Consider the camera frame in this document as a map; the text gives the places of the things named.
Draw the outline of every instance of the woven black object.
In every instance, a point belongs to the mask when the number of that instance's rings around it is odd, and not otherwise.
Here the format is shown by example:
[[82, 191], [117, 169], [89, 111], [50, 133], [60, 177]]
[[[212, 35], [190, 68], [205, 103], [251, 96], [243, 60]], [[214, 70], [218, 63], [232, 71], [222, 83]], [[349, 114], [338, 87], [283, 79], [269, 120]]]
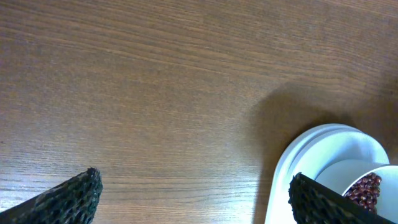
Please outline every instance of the woven black object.
[[2, 224], [89, 224], [103, 186], [100, 172], [90, 168], [76, 177], [0, 213]]
[[322, 184], [297, 174], [289, 189], [289, 203], [298, 224], [302, 223], [392, 223], [375, 215]]

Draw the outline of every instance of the table surface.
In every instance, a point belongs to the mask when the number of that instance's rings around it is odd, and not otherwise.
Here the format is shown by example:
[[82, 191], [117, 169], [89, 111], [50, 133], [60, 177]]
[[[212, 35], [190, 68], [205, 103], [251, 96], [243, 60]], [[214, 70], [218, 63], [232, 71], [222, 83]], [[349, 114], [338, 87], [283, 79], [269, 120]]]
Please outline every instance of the table surface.
[[398, 2], [0, 2], [0, 210], [97, 167], [94, 223], [264, 223], [294, 137], [398, 163]]

